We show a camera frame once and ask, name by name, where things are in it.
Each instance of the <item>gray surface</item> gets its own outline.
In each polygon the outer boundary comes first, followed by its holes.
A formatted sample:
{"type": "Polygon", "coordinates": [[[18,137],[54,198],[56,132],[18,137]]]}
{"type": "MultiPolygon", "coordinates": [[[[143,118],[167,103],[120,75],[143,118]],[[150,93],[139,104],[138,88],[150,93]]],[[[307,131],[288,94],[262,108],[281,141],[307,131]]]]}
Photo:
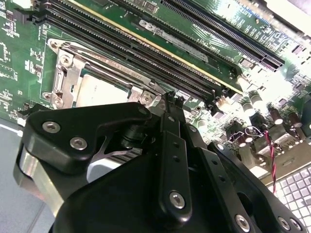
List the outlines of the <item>gray surface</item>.
{"type": "Polygon", "coordinates": [[[20,137],[1,125],[17,129],[0,119],[0,233],[47,233],[54,221],[52,213],[13,178],[20,137]]]}

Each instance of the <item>dimm slot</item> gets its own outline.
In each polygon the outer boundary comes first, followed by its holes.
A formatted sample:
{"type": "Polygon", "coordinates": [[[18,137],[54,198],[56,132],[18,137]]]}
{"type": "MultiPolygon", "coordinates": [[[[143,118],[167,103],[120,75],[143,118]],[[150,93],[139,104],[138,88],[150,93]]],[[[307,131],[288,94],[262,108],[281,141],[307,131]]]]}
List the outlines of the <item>dimm slot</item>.
{"type": "Polygon", "coordinates": [[[207,89],[211,89],[211,90],[217,90],[219,89],[219,86],[210,83],[209,81],[202,79],[202,77],[200,77],[199,75],[195,74],[195,73],[190,73],[188,70],[186,70],[185,68],[183,68],[182,66],[177,66],[174,63],[170,62],[168,59],[166,59],[165,57],[159,57],[157,54],[154,54],[152,52],[150,52],[150,49],[141,46],[139,43],[136,43],[136,41],[131,41],[131,43],[128,43],[129,38],[123,36],[122,34],[117,34],[118,32],[106,27],[104,24],[102,24],[101,22],[98,22],[96,20],[94,20],[92,17],[90,16],[81,16],[79,15],[77,12],[74,12],[73,9],[68,9],[65,8],[65,5],[61,5],[59,4],[59,2],[55,2],[53,3],[53,6],[55,6],[53,8],[53,12],[55,14],[58,14],[58,16],[70,21],[73,23],[73,21],[75,20],[75,24],[77,25],[78,22],[77,20],[83,20],[84,21],[84,28],[86,28],[86,24],[88,24],[87,30],[94,30],[97,29],[97,33],[98,35],[100,35],[101,38],[106,38],[106,35],[109,35],[109,39],[110,41],[114,41],[114,43],[119,43],[118,46],[121,47],[121,43],[123,43],[123,45],[125,45],[127,48],[131,48],[133,50],[136,50],[137,52],[140,52],[140,56],[145,58],[146,60],[149,59],[149,56],[152,56],[154,59],[158,59],[161,61],[162,65],[166,67],[166,70],[175,70],[175,72],[171,73],[173,76],[180,78],[183,77],[184,74],[187,74],[187,76],[190,77],[190,80],[193,81],[194,85],[197,85],[199,87],[199,85],[204,85],[204,89],[201,89],[201,91],[208,91],[207,89]]]}
{"type": "Polygon", "coordinates": [[[284,60],[252,38],[243,35],[188,0],[162,0],[161,3],[272,71],[285,64],[284,60]]]}
{"type": "Polygon", "coordinates": [[[150,74],[153,75],[154,79],[159,79],[162,82],[167,83],[168,85],[171,85],[183,92],[190,94],[194,98],[202,101],[211,100],[211,98],[214,99],[210,94],[198,91],[197,87],[189,85],[189,83],[183,82],[182,80],[172,79],[169,73],[165,73],[161,69],[156,68],[151,61],[149,61],[148,64],[144,59],[141,59],[139,56],[135,56],[131,53],[124,53],[118,47],[115,47],[113,45],[107,45],[105,43],[97,41],[93,38],[94,35],[87,35],[85,32],[81,33],[81,28],[73,27],[73,25],[70,25],[69,22],[60,18],[57,19],[56,16],[45,15],[44,19],[42,17],[39,18],[39,22],[40,24],[46,22],[61,30],[64,30],[68,35],[73,36],[86,44],[90,44],[91,42],[92,46],[98,51],[103,51],[105,53],[111,54],[113,55],[113,57],[123,61],[131,61],[132,65],[136,65],[136,67],[143,66],[144,69],[151,71],[150,74]]]}

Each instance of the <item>capacitor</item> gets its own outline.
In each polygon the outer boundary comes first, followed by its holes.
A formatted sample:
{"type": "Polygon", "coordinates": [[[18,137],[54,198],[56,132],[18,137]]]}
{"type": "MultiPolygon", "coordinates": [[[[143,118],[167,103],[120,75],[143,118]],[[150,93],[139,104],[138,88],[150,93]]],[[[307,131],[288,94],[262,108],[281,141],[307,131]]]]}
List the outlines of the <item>capacitor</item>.
{"type": "Polygon", "coordinates": [[[198,120],[198,130],[199,132],[206,132],[207,131],[207,121],[206,120],[198,120]]]}
{"type": "Polygon", "coordinates": [[[254,140],[252,136],[247,135],[247,134],[244,134],[243,137],[246,143],[250,143],[254,140]]]}
{"type": "Polygon", "coordinates": [[[250,103],[250,102],[246,102],[242,105],[243,107],[243,110],[245,112],[245,114],[248,116],[248,117],[251,117],[255,114],[255,109],[253,107],[253,105],[250,103]]]}
{"type": "Polygon", "coordinates": [[[254,108],[257,108],[257,109],[261,110],[262,112],[264,112],[264,110],[267,108],[266,104],[263,102],[262,98],[258,94],[253,95],[250,98],[250,100],[251,100],[254,108]]]}
{"type": "Polygon", "coordinates": [[[239,147],[245,147],[246,146],[244,135],[237,139],[237,143],[238,143],[239,147]]]}
{"type": "Polygon", "coordinates": [[[273,122],[276,125],[280,125],[283,123],[283,119],[282,119],[282,117],[281,117],[281,115],[277,109],[271,109],[269,113],[270,113],[270,116],[271,116],[273,122]]]}
{"type": "Polygon", "coordinates": [[[252,126],[256,127],[261,133],[267,130],[267,123],[263,115],[256,113],[250,119],[252,126]]]}
{"type": "Polygon", "coordinates": [[[298,117],[297,113],[289,113],[288,114],[288,119],[291,122],[291,125],[300,128],[302,126],[302,123],[300,121],[300,118],[298,117]]]}

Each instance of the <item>black plastic bracket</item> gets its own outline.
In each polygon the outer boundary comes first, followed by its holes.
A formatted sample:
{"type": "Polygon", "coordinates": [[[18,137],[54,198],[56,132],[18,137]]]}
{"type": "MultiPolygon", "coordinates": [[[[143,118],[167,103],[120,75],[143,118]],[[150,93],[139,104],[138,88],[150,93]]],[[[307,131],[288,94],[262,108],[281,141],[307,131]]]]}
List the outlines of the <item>black plastic bracket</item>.
{"type": "Polygon", "coordinates": [[[146,108],[134,102],[36,112],[27,119],[22,143],[32,156],[54,168],[79,174],[86,170],[106,135],[133,124],[144,124],[151,117],[146,108]],[[45,131],[42,125],[47,121],[56,122],[60,130],[45,131]],[[83,138],[87,147],[84,150],[71,147],[73,137],[83,138]]]}

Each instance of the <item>mounting hole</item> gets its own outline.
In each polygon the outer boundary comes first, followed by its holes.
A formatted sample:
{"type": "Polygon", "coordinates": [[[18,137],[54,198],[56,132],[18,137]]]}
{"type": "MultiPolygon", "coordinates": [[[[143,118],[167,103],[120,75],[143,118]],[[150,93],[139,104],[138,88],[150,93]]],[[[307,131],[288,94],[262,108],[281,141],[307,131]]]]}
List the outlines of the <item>mounting hole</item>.
{"type": "Polygon", "coordinates": [[[176,148],[179,148],[179,144],[177,142],[173,142],[173,145],[176,147],[176,148]]]}
{"type": "Polygon", "coordinates": [[[180,159],[175,155],[175,156],[173,156],[173,159],[174,159],[174,161],[175,162],[177,162],[177,163],[179,163],[180,162],[180,159]]]}
{"type": "Polygon", "coordinates": [[[225,178],[223,176],[218,176],[219,180],[221,180],[222,182],[225,182],[225,178]]]}
{"type": "Polygon", "coordinates": [[[285,221],[285,219],[283,219],[282,217],[278,217],[278,220],[284,229],[288,231],[291,229],[290,225],[287,223],[287,221],[285,221]]]}
{"type": "Polygon", "coordinates": [[[302,227],[298,224],[298,222],[296,222],[295,219],[293,218],[290,218],[292,224],[297,228],[297,230],[301,231],[302,230],[302,227]]]}

